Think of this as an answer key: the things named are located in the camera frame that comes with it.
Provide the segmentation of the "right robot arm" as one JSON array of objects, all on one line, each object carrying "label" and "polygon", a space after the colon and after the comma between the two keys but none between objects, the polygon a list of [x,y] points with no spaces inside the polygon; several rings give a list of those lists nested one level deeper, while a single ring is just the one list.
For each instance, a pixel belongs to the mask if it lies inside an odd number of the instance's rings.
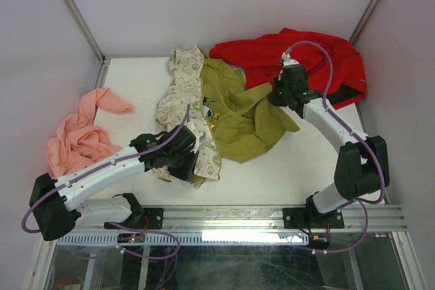
[{"label": "right robot arm", "polygon": [[361,196],[389,185],[387,144],[350,127],[319,90],[310,90],[307,72],[298,63],[285,64],[273,79],[270,104],[288,107],[316,127],[338,154],[333,182],[306,199],[305,206],[290,209],[284,221],[289,228],[310,230],[327,225],[338,210]]}]

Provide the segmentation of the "cream green patterned jacket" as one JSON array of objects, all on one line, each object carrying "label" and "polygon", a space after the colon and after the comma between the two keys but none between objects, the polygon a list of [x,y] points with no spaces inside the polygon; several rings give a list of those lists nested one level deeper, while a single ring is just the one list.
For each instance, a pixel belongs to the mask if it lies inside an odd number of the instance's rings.
[{"label": "cream green patterned jacket", "polygon": [[296,122],[269,103],[270,83],[248,89],[242,71],[197,46],[172,49],[166,63],[172,81],[156,104],[155,120],[168,132],[190,115],[198,158],[186,181],[199,188],[220,180],[222,160],[245,163],[271,150]]}]

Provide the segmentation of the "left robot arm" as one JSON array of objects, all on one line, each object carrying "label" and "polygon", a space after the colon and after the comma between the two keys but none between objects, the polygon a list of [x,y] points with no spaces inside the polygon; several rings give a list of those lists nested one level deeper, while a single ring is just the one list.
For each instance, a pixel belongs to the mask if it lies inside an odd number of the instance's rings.
[{"label": "left robot arm", "polygon": [[170,175],[190,181],[198,157],[198,137],[178,125],[169,132],[140,134],[129,145],[88,168],[52,178],[36,178],[29,213],[44,240],[58,240],[79,225],[116,222],[137,227],[143,209],[133,194],[95,199],[93,196],[128,177],[166,168]]}]

